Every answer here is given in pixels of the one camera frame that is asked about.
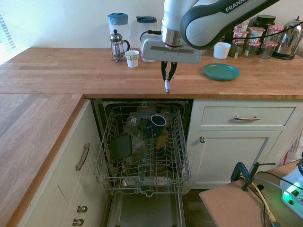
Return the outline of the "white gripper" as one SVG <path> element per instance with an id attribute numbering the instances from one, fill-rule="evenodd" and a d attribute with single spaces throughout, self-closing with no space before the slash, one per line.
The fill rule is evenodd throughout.
<path id="1" fill-rule="evenodd" d="M 179 62 L 196 64 L 200 62 L 201 50 L 193 49 L 188 45 L 180 49 L 169 49 L 160 37 L 147 37 L 142 46 L 142 57 L 146 60 L 161 62 L 161 73 L 163 81 L 166 80 L 167 62 L 171 62 L 169 79 L 172 79 Z"/>

